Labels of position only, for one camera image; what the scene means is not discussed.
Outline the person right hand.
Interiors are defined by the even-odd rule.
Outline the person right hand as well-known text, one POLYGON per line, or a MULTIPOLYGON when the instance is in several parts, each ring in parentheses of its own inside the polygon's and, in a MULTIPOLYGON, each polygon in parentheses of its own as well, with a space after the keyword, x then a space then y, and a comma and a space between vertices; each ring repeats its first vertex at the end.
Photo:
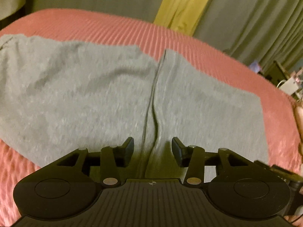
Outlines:
MULTIPOLYGON (((294 110, 294 116, 297 124, 297 128, 300 134, 301 142, 299 144, 299 153, 302 157, 302 103, 301 106, 297 106, 294 110)), ((295 215, 286 216, 285 219, 294 226, 302 226, 302 206, 298 207, 295 215)))

